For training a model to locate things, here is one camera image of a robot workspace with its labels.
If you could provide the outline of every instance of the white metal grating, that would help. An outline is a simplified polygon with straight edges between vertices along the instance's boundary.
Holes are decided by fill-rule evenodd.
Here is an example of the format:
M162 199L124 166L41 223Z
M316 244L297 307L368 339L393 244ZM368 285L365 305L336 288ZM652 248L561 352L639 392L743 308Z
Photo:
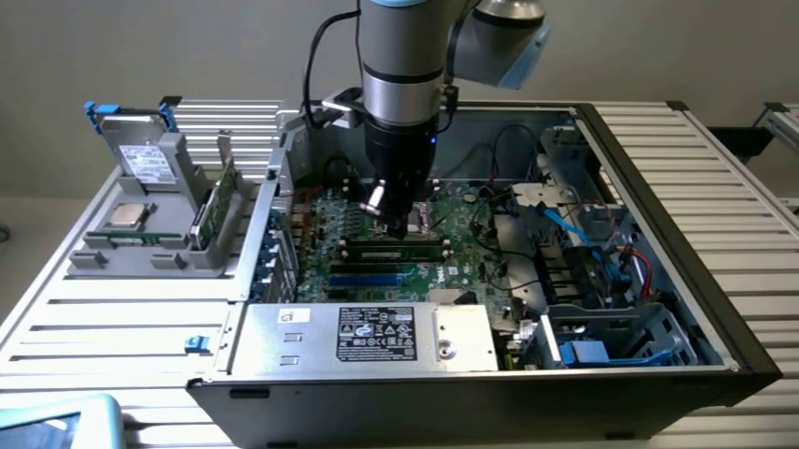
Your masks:
M267 107L277 104L186 100L176 115L182 128L184 123L204 125L185 131L206 137L236 123L273 123L277 108ZM596 106L785 379L735 408L697 411L648 442L535 447L797 447L799 240L789 223L689 116L660 103ZM260 131L261 140L255 133L244 135L252 140L233 139L237 159L249 158L249 167L263 167L252 168L251 179L263 176L275 143L271 128ZM215 167L215 151L215 138L189 140L192 158L208 169ZM0 327L0 408L105 391L122 405L130 447L231 448L182 389L185 379L209 369L213 355L184 355L182 341L190 335L219 338L237 261L228 268L229 279L221 280L117 285L62 280L64 254L96 219L110 189L106 182Z

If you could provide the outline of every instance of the white sticker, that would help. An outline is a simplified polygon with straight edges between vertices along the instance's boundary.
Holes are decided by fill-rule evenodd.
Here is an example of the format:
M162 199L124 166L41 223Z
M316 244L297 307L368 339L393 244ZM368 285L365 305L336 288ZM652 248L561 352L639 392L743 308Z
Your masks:
M173 184L174 175L158 147L120 145L120 152L133 176L144 184Z
M311 309L280 309L277 312L277 323L309 323Z

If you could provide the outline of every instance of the green circuit board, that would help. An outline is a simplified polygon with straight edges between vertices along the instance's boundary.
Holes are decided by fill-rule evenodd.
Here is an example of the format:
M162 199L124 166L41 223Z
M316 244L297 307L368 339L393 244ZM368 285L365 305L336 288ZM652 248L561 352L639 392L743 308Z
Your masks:
M432 297L471 291L477 294L479 303L485 304L489 315L501 315L504 307L509 304L509 294L496 287L507 288L508 282L505 278L495 277L492 286L479 275L479 265L483 264L485 272L492 273L500 257L480 248L469 234L469 222L480 201L469 204L463 199L467 194L476 196L477 188L465 183L452 183L444 185L428 201L416 203L408 219L408 236L403 241L385 236L383 225L360 213L357 203L348 203L332 191L316 195L308 202L308 210L303 211L301 220L295 213L297 219L293 235L301 267L297 302L423 302L428 300L431 291ZM483 207L476 221L487 225L489 213L488 208ZM408 254L440 254L443 247L436 245L445 240L448 250L440 261L363 264L371 267L380 266L393 272L397 275L395 285L331 286L331 278L353 276L341 274L343 270L337 269L345 265L341 260L343 239L352 242L351 244L364 240L381 242L387 247L375 251L381 251L379 254L401 254L403 258ZM481 241L489 247L497 247L496 238L483 237ZM419 243L419 247L401 252L391 246L395 243L403 245L403 242Z

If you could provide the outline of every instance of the motherboard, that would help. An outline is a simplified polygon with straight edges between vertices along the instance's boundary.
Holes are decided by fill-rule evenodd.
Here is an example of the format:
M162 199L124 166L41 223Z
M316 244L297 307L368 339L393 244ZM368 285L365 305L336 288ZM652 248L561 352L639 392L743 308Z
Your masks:
M484 304L495 317L507 314L503 260L476 243L479 236L497 247L489 209L479 207L480 190L491 194L465 182L433 190L415 203L403 240L388 237L384 224L339 190L300 193L292 214L297 302L453 303L460 298ZM471 225L473 218L480 229Z

